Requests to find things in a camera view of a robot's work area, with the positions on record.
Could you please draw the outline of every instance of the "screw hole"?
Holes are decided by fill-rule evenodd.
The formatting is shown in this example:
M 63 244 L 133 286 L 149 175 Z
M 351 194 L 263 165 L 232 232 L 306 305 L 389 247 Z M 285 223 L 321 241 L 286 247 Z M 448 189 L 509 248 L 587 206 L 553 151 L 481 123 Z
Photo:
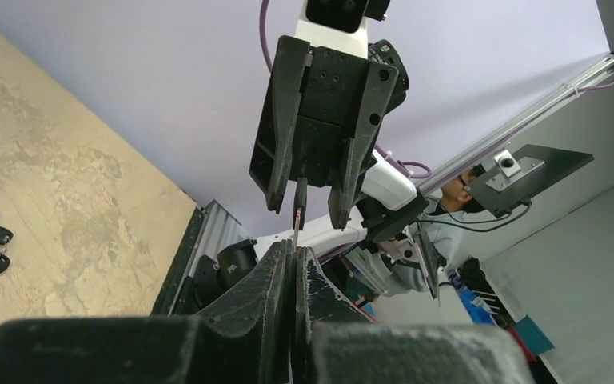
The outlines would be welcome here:
M 374 126 L 380 124 L 380 115 L 379 114 L 371 114 L 369 116 L 369 122 Z

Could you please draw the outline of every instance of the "person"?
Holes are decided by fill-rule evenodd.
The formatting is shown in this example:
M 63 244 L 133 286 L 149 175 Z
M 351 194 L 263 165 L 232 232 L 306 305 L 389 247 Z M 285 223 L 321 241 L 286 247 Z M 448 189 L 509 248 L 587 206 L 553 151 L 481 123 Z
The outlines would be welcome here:
M 456 260 L 457 251 L 464 235 L 464 230 L 441 222 L 462 222 L 466 214 L 477 214 L 484 207 L 475 200 L 465 187 L 484 174 L 483 166 L 474 166 L 441 187 L 441 199 L 428 198 L 429 204 L 419 219 L 422 228 L 427 232 L 429 240 L 445 259 L 446 268 L 459 267 Z M 388 279 L 389 292 L 387 296 L 407 292 L 409 290 L 425 291 L 426 285 L 419 270 L 405 266 L 392 266 L 392 276 Z

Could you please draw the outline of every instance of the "black hair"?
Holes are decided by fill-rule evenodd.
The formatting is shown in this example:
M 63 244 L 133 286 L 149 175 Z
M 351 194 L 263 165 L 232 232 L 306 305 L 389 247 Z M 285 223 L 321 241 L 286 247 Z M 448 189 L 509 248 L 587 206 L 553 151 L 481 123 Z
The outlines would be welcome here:
M 478 166 L 474 166 L 469 171 L 470 176 L 473 176 L 474 178 L 478 178 L 485 173 L 486 169 L 481 164 L 479 164 Z M 486 209 L 474 197 L 472 197 L 471 200 L 469 200 L 462 206 L 462 210 L 468 214 L 478 214 L 479 212 L 483 212 Z

